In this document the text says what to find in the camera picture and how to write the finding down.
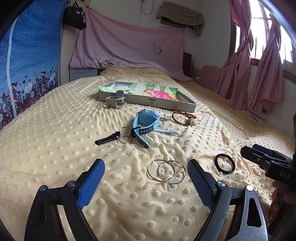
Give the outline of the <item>yellow dotted bed blanket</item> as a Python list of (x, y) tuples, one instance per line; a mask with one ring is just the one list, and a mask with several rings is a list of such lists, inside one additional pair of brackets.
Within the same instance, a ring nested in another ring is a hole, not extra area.
[[(196, 103), (195, 126), (170, 120), (160, 126), (179, 135), (149, 133), (150, 148), (137, 140), (97, 146), (95, 141), (130, 126), (140, 105), (109, 109), (98, 101), (99, 87), (113, 81), (174, 87)], [(100, 240), (193, 240), (209, 209), (182, 166), (196, 159), (216, 180), (231, 187), (254, 187), (268, 214), (273, 187), (243, 146), (259, 144), (287, 156), (292, 140), (231, 109), (194, 82), (178, 83), (157, 69), (105, 69), (99, 76), (60, 86), (1, 130), (1, 220), (15, 240), (23, 240), (32, 202), (41, 185), (61, 187), (100, 158), (105, 174), (83, 210)]]

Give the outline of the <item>grey metal tray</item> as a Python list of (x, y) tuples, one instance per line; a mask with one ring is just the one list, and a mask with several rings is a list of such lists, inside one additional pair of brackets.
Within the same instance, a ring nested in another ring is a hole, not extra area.
[[(99, 101), (105, 101), (106, 97), (113, 96), (115, 93), (107, 93), (99, 90), (98, 98)], [(146, 97), (146, 96), (138, 96), (138, 95), (125, 95), (125, 100), (129, 104), (139, 104), (144, 106), (151, 106), (155, 108), (162, 108), (168, 110), (183, 110), (189, 113), (193, 113), (195, 111), (196, 104), (189, 97), (184, 95), (182, 92), (178, 90), (179, 101), (172, 101), (166, 99), (160, 99), (155, 97)]]

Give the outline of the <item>black tote bag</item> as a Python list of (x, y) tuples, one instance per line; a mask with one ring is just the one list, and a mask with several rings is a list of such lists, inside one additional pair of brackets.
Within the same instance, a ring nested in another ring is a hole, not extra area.
[(86, 28), (86, 17), (83, 8), (77, 1), (72, 6), (68, 6), (63, 13), (63, 24), (74, 27), (78, 30)]

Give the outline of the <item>black key with rings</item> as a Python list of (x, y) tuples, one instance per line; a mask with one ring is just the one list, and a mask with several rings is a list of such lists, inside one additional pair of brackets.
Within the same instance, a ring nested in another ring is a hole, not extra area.
[(131, 131), (130, 127), (124, 126), (108, 137), (96, 140), (95, 145), (99, 146), (113, 141), (119, 141), (121, 144), (130, 144), (132, 143)]

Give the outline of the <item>pink sheet on headboard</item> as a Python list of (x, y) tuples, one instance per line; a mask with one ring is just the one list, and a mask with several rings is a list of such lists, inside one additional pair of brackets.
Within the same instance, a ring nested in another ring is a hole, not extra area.
[(157, 68), (179, 81), (191, 79), (182, 69), (182, 29), (129, 25), (92, 9), (85, 15), (86, 28), (78, 34), (71, 68)]

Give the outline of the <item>blue smart watch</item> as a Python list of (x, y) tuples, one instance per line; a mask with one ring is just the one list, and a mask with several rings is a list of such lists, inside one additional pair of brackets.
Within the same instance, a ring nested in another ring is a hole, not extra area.
[(150, 148), (149, 142), (142, 135), (146, 135), (158, 128), (160, 115), (154, 110), (143, 109), (137, 113), (130, 131), (131, 137), (136, 138), (145, 148)]

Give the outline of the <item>grey hair claw clip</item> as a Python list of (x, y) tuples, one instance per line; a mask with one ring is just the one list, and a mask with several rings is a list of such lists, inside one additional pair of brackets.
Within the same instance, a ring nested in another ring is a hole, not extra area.
[(115, 95), (105, 98), (108, 108), (120, 109), (126, 105), (125, 93), (123, 90), (118, 90)]

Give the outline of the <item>colourful bear drawing paper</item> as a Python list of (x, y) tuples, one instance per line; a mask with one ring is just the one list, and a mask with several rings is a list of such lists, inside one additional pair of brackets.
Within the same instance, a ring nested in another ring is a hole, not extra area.
[(116, 93), (121, 90), (125, 95), (155, 97), (172, 101), (180, 100), (177, 88), (147, 83), (112, 82), (106, 86), (100, 86), (99, 90), (107, 93)]

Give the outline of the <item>pink curtain right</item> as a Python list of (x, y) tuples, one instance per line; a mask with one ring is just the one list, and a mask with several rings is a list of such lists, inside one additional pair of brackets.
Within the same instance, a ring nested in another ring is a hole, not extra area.
[(285, 81), (280, 58), (280, 24), (273, 15), (266, 47), (257, 66), (257, 71), (248, 97), (248, 105), (255, 113), (269, 113), (274, 103), (284, 100)]

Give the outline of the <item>pink curtain left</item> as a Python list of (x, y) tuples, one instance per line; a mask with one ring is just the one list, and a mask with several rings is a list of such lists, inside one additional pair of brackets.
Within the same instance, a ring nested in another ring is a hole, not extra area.
[(237, 110), (247, 108), (247, 85), (250, 78), (250, 52), (253, 49), (251, 9), (249, 1), (229, 1), (231, 18), (240, 27), (240, 42), (222, 67), (214, 92)]

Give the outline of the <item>blue patterned wardrobe cover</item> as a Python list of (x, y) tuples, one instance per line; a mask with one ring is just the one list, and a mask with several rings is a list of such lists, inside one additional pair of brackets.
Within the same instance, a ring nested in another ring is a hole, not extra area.
[(1, 40), (1, 128), (59, 86), (66, 1), (33, 1)]

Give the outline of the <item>pink curtain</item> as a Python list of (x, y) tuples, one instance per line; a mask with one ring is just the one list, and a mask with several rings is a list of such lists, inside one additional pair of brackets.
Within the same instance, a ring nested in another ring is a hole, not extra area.
[(250, 52), (253, 49), (251, 9), (249, 1), (229, 1), (231, 18), (240, 27), (240, 42), (222, 67), (214, 92), (237, 110), (247, 108), (247, 85), (250, 78)]
[(274, 103), (284, 100), (285, 81), (280, 58), (280, 24), (273, 15), (266, 47), (257, 66), (257, 71), (248, 97), (248, 105), (255, 113), (269, 113)]

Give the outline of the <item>wooden headboard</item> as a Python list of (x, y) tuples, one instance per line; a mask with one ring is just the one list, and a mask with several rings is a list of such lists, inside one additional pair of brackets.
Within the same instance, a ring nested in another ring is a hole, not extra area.
[(69, 64), (73, 56), (78, 34), (78, 29), (70, 27), (68, 25), (64, 25), (62, 32), (59, 65), (60, 85), (64, 85), (70, 82)]

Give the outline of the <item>window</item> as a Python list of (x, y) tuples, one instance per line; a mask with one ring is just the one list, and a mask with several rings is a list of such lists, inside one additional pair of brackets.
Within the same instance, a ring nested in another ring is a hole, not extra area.
[[(253, 34), (253, 49), (251, 50), (251, 64), (257, 66), (265, 50), (269, 30), (271, 29), (270, 11), (259, 1), (250, 1), (251, 31)], [(281, 48), (280, 59), (283, 65), (284, 78), (295, 82), (295, 46), (288, 32), (280, 27)]]

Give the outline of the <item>white hair clip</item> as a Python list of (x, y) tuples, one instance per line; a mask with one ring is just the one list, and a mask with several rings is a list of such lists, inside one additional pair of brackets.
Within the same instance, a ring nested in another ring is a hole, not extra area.
[(154, 132), (157, 132), (157, 133), (164, 133), (166, 135), (172, 135), (172, 136), (178, 136), (179, 133), (177, 130), (162, 130), (162, 129), (155, 129)]

